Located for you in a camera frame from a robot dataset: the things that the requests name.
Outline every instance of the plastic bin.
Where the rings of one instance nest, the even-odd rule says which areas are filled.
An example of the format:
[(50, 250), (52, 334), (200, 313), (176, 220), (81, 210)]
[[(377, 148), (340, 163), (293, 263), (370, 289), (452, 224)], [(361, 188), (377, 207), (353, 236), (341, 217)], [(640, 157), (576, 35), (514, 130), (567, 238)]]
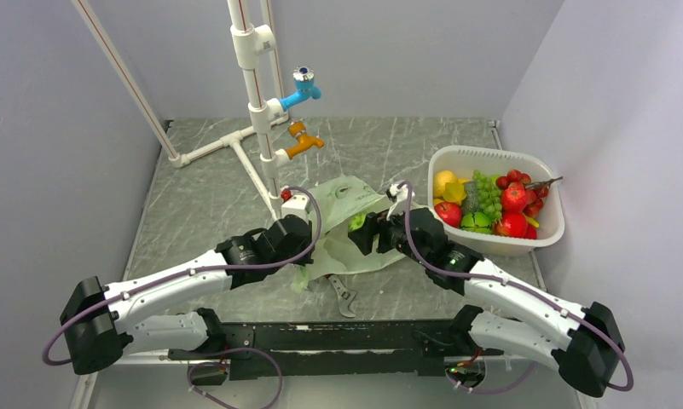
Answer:
[[(427, 183), (429, 207), (432, 209), (434, 207), (432, 191), (434, 175), (437, 172), (451, 170), (457, 177), (471, 179), (472, 172), (475, 169), (479, 169), (489, 176), (506, 175), (512, 168), (529, 174), (532, 181), (546, 181), (555, 177), (552, 170), (538, 158), (524, 153), (483, 147), (444, 147), (434, 153), (429, 162), (429, 180)], [(554, 244), (564, 232), (564, 218), (562, 217), (562, 204), (559, 201), (557, 183), (553, 183), (549, 189), (549, 195), (545, 199), (545, 207), (536, 220), (540, 223), (540, 228), (537, 229), (537, 240), (466, 232), (447, 224), (444, 224), (444, 230), (447, 236), (456, 243), (482, 253), (503, 256), (521, 256), (537, 247)]]

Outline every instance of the bag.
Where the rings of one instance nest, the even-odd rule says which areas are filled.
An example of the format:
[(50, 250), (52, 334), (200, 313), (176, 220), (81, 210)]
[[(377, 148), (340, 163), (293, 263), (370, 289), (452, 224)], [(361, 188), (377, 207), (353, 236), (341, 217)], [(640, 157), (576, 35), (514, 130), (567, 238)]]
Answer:
[[(326, 274), (359, 274), (377, 271), (404, 258), (398, 251), (364, 256), (346, 235), (351, 218), (362, 212), (381, 212), (391, 206), (383, 194), (355, 176), (341, 176), (309, 189), (321, 210), (321, 238), (316, 242), (313, 264), (297, 268), (292, 282), (295, 291)], [(313, 208), (309, 220), (315, 221)]]

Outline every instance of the white wall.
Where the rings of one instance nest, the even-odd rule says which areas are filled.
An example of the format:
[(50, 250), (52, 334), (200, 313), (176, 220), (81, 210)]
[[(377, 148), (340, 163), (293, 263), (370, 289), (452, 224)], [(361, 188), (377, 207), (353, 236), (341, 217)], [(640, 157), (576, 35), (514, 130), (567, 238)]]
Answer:
[(683, 408), (683, 1), (567, 0), (502, 139), (564, 175), (549, 287), (610, 306), (628, 346), (636, 386), (600, 407)]
[[(500, 118), (562, 2), (272, 2), (287, 91), (308, 64), (324, 92), (293, 114)], [(248, 3), (260, 25), (259, 1)], [(161, 117), (247, 115), (226, 2), (91, 4)]]
[(68, 0), (0, 2), (0, 409), (68, 407), (40, 352), (78, 281), (120, 278), (158, 151)]

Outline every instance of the adjustable wrench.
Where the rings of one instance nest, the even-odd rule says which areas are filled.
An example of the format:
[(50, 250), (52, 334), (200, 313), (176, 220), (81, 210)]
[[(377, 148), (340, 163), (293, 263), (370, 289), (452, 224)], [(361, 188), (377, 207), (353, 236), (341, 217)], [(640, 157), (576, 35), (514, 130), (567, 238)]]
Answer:
[(331, 283), (333, 289), (336, 290), (336, 297), (339, 300), (339, 312), (346, 318), (354, 318), (356, 314), (352, 313), (350, 310), (351, 302), (354, 301), (356, 297), (356, 291), (349, 290), (345, 285), (341, 283), (336, 274), (327, 275), (328, 282)]

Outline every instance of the gray marble surface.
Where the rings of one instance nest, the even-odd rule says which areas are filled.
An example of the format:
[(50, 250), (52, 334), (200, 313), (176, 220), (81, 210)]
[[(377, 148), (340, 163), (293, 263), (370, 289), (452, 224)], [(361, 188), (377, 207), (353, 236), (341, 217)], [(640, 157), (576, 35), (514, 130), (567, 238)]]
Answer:
[[(313, 187), (353, 175), (383, 192), (392, 181), (409, 179), (419, 187), (416, 201), (420, 204), (426, 203), (427, 167), (436, 150), (448, 145), (496, 147), (487, 121), (481, 118), (301, 120), (326, 146), (312, 148), (282, 168), (284, 183)], [(188, 153), (249, 125), (245, 118), (184, 119), (172, 123), (169, 136), (178, 152)], [(281, 124), (272, 130), (274, 149), (295, 142), (286, 127)], [(250, 136), (242, 144), (260, 173), (257, 138)], [(157, 172), (132, 255), (130, 279), (186, 262), (228, 236), (271, 223), (270, 213), (232, 149), (221, 149), (179, 170), (161, 154)], [(491, 259), (510, 274), (539, 285), (529, 255)], [(261, 283), (178, 304), (168, 313), (207, 307), (226, 322), (346, 320), (325, 279), (299, 294), (290, 287), (292, 277), (292, 268), (286, 267)], [(452, 318), (465, 303), (479, 304), (435, 286), (409, 260), (341, 279), (358, 292), (351, 307), (355, 320)]]

